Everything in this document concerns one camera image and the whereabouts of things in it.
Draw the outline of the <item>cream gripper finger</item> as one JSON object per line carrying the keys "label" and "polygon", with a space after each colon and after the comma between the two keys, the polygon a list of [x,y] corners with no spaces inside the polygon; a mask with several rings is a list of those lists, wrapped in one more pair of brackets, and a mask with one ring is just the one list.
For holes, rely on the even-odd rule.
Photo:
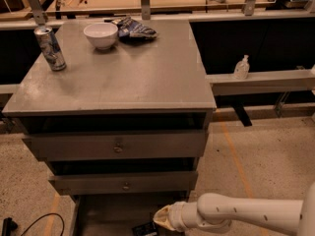
{"label": "cream gripper finger", "polygon": [[163,220],[157,220],[157,219],[155,219],[155,220],[154,220],[154,223],[157,224],[157,225],[159,225],[159,226],[161,226],[161,227],[163,227],[163,228],[165,228],[165,229],[167,229],[167,230],[170,230],[170,231],[173,231],[173,230],[174,230],[174,228],[171,226],[171,224],[169,223],[168,220],[163,221]]}
{"label": "cream gripper finger", "polygon": [[171,205],[167,205],[159,209],[154,215],[154,221],[167,221]]}

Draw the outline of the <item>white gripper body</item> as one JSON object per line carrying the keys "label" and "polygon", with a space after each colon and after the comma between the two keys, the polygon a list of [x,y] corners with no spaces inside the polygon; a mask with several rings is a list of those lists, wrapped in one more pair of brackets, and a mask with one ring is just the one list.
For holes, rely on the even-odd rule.
{"label": "white gripper body", "polygon": [[184,220],[182,218],[185,206],[186,206],[185,202],[176,202],[170,206],[167,217],[170,225],[175,231],[184,232],[188,230],[188,227],[185,225]]}

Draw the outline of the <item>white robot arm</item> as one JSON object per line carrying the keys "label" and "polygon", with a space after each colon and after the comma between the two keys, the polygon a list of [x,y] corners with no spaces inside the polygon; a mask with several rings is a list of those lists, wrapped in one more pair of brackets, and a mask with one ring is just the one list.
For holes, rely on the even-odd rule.
{"label": "white robot arm", "polygon": [[244,199],[206,193],[196,202],[176,202],[154,215],[154,223],[177,232],[196,228],[226,233],[233,220],[288,236],[315,236],[315,183],[303,200]]}

